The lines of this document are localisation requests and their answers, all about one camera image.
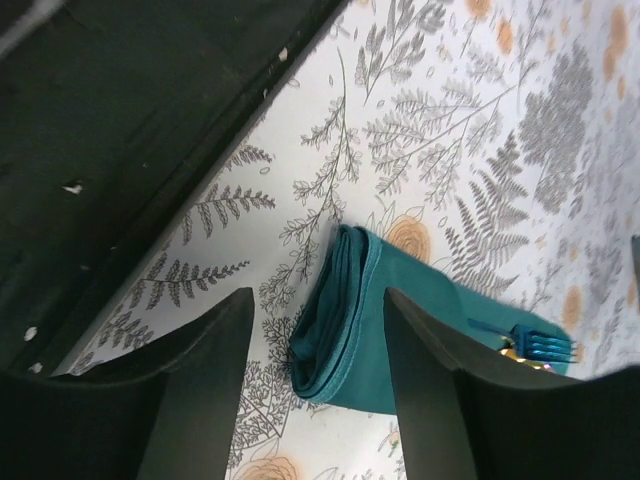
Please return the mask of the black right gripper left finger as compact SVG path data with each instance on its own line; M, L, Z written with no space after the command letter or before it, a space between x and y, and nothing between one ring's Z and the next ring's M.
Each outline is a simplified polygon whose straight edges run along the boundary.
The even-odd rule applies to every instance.
M221 479L254 322L250 288L80 376L1 374L5 479Z

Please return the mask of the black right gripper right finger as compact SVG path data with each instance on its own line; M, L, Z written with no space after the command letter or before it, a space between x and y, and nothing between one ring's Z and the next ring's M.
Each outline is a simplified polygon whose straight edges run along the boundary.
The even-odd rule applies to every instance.
M385 336L411 479L635 479L639 369L581 381L506 358L396 289Z

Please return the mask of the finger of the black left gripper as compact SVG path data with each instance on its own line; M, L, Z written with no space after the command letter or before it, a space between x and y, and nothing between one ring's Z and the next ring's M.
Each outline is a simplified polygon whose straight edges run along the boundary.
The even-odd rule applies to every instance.
M634 234L630 239L631 273L632 280L628 289L627 304L629 307L639 306L639 272L640 272L640 239L638 234Z

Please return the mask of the iridescent blue fork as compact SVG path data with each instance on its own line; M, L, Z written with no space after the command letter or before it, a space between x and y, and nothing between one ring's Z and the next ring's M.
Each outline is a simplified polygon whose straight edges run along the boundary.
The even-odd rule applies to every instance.
M526 360L543 363L574 362L574 342L521 324L505 330L487 322L469 319L468 324L481 331L494 333L509 341L515 353Z

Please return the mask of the teal cloth napkin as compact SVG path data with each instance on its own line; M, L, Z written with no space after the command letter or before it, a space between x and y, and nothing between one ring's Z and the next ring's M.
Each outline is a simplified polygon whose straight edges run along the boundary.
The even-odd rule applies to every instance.
M444 324L499 350L502 339L476 320L508 331L525 325L565 338L538 315L451 281L362 227L342 225L289 340L291 382L316 404L396 412L384 332L384 294L395 288Z

